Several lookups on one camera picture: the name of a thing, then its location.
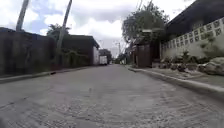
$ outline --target rock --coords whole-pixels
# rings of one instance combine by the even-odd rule
[[[209,75],[224,76],[224,57],[218,57],[210,60],[210,62],[205,65],[204,72]]]
[[[183,64],[180,64],[180,65],[177,66],[177,70],[179,72],[185,72],[185,69],[186,69],[186,66],[183,65]]]
[[[170,69],[171,69],[171,70],[177,70],[177,64],[172,64],[172,65],[170,66]]]
[[[162,64],[159,65],[159,68],[160,68],[160,69],[166,69],[167,66],[166,66],[166,64],[162,63]]]
[[[199,65],[197,66],[197,70],[198,70],[199,72],[205,72],[205,65],[206,65],[206,64],[199,64]]]
[[[166,68],[170,68],[171,67],[171,63],[166,63]]]
[[[194,63],[187,64],[186,67],[188,70],[193,71],[197,69],[197,64],[194,64]]]

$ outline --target building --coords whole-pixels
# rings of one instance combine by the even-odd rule
[[[204,57],[201,44],[206,35],[224,50],[224,0],[196,0],[166,25],[167,40],[160,45],[161,58],[180,56],[184,51]]]
[[[74,50],[80,55],[87,56],[87,65],[98,65],[99,44],[92,36],[69,35],[64,38],[63,49]]]

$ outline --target white wall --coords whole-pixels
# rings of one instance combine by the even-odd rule
[[[99,50],[95,46],[93,47],[93,64],[99,64]]]
[[[177,37],[167,43],[164,43],[163,45],[161,45],[161,58],[172,58],[174,56],[180,56],[183,54],[183,51],[186,50],[189,51],[189,54],[191,56],[204,57],[205,55],[200,45],[202,43],[207,43],[208,41],[207,39],[202,39],[201,35],[204,35],[208,32],[213,33],[215,37],[214,44],[216,44],[220,49],[224,50],[224,18],[222,18],[192,32]]]

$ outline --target street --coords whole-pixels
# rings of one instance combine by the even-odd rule
[[[109,65],[0,85],[0,128],[223,128],[224,104]]]

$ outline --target fence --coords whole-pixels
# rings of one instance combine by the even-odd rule
[[[160,47],[161,57],[172,58],[174,56],[180,56],[184,51],[189,51],[189,54],[192,56],[204,57],[205,55],[200,45],[207,41],[207,34],[215,38],[215,45],[220,49],[224,49],[224,18],[162,44]]]

